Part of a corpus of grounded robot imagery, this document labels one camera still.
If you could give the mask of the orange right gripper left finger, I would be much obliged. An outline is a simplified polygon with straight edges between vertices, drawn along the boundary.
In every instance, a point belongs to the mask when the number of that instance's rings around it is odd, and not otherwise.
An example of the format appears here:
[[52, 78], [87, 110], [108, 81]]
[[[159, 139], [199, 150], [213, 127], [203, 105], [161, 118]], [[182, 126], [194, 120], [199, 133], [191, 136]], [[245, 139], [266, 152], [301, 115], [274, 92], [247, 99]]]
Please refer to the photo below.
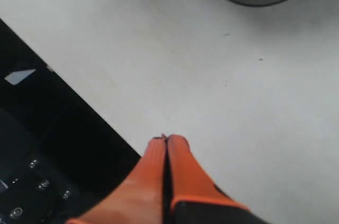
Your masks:
[[125, 180], [100, 203], [67, 223], [162, 223], [165, 139], [150, 140]]

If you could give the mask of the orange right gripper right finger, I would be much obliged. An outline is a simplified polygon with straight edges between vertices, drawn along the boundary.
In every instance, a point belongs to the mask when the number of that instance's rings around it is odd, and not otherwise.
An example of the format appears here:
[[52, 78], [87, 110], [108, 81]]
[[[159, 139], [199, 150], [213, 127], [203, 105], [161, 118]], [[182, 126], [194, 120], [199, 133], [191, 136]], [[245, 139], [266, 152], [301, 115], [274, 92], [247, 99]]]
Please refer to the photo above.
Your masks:
[[174, 223], [266, 223], [225, 194], [203, 170], [183, 136], [167, 140]]

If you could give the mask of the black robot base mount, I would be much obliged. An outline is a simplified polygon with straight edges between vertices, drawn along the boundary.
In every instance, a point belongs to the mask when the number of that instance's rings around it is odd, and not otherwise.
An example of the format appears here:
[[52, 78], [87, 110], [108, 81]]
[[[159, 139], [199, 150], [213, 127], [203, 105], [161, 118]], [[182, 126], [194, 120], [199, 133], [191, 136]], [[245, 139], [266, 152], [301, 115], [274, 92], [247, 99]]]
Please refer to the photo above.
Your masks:
[[1, 23], [1, 223], [64, 223], [80, 216], [139, 158]]

